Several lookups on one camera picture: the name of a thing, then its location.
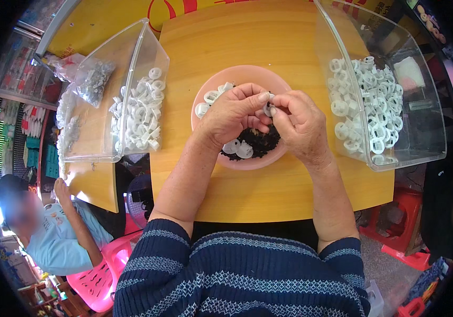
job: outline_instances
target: plastic bowl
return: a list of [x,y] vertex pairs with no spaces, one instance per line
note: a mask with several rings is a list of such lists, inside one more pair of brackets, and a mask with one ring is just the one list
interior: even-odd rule
[[[210,90],[217,90],[219,85],[226,82],[235,82],[235,85],[244,83],[255,83],[273,94],[281,94],[290,91],[290,86],[277,74],[265,69],[263,67],[253,65],[239,65],[226,68],[214,76],[209,78],[208,81],[200,88],[193,102],[192,111],[192,130],[200,122],[200,118],[195,114],[195,106],[204,102],[204,94]],[[237,170],[251,170],[258,169],[276,162],[280,157],[286,153],[286,146],[280,140],[278,145],[262,157],[249,158],[239,161],[230,161],[229,157],[218,154],[217,163],[224,167]]]

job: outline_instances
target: red plastic stool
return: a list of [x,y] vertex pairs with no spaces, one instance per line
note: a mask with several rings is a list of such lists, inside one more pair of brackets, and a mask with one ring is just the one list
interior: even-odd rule
[[378,222],[381,206],[372,208],[369,225],[367,227],[359,227],[359,231],[363,235],[375,239],[394,250],[405,253],[410,244],[419,209],[422,205],[422,194],[407,188],[395,188],[394,201],[397,202],[397,207],[404,212],[404,216],[400,224],[394,224],[390,229],[386,230],[389,234],[388,237],[376,232],[376,223]]
[[428,264],[429,258],[431,257],[431,254],[429,253],[417,252],[405,257],[405,254],[403,252],[394,250],[386,245],[382,246],[382,252],[387,253],[388,255],[398,259],[402,263],[419,271],[425,271],[431,267],[431,265]]
[[397,313],[399,317],[419,317],[424,312],[426,305],[421,297],[415,298],[406,306],[399,306]]

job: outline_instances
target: plastic bin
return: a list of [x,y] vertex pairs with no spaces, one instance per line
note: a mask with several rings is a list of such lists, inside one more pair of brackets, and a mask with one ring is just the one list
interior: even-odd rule
[[[78,140],[69,151],[65,151],[66,162],[117,162],[125,154],[149,152],[149,148],[129,150],[125,147],[127,104],[130,96],[128,92],[131,88],[136,88],[137,82],[147,76],[153,67],[162,70],[159,80],[165,82],[170,62],[160,42],[152,33],[149,20],[144,18],[133,23],[96,48],[78,67],[75,82],[78,82],[81,76],[83,78],[89,67],[98,60],[103,63],[114,63],[115,69],[105,85],[98,108],[71,94],[66,124],[70,123],[72,117],[79,116],[80,128]],[[121,96],[122,86],[127,87],[124,98]],[[119,133],[115,133],[111,127],[113,113],[109,112],[109,108],[114,103],[112,99],[114,96],[120,97],[123,101]],[[64,135],[65,140],[69,137],[71,136],[68,133]]]
[[371,310],[369,311],[368,317],[378,317],[383,313],[383,297],[374,279],[370,281],[370,284],[371,285],[366,288],[366,292],[368,293],[368,301],[371,305]]
[[[316,22],[315,52],[325,80],[333,77],[329,68],[332,59],[364,59],[375,58],[380,69],[385,65],[394,72],[396,82],[402,84],[395,72],[395,64],[407,57],[412,57],[417,67],[411,70],[420,71],[424,87],[405,90],[403,93],[403,110],[401,118],[403,128],[399,132],[399,140],[394,147],[385,149],[382,154],[375,155],[369,148],[369,131],[360,87],[351,62],[345,63],[348,80],[352,83],[352,100],[359,105],[361,142],[358,151],[352,153],[344,146],[344,141],[335,138],[337,151],[367,163],[374,171],[385,171],[442,159],[447,154],[445,124],[441,105],[438,99],[433,78],[429,72],[422,53],[406,29],[396,23],[363,9],[355,4],[344,1],[314,2],[322,18]],[[344,122],[344,117],[334,116],[334,126]]]

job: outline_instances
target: forearm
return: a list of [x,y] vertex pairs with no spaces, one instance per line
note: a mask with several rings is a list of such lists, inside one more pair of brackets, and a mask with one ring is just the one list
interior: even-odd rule
[[173,220],[191,236],[193,221],[204,200],[219,151],[206,137],[193,133],[172,173],[161,187],[149,220]]
[[96,245],[89,228],[85,225],[84,220],[73,206],[71,200],[63,202],[61,207],[77,236],[78,244],[87,250],[93,266],[97,266],[102,262],[103,256]]
[[336,240],[358,238],[353,209],[336,158],[330,152],[328,155],[324,166],[307,167],[313,180],[313,222],[318,234],[318,252]]

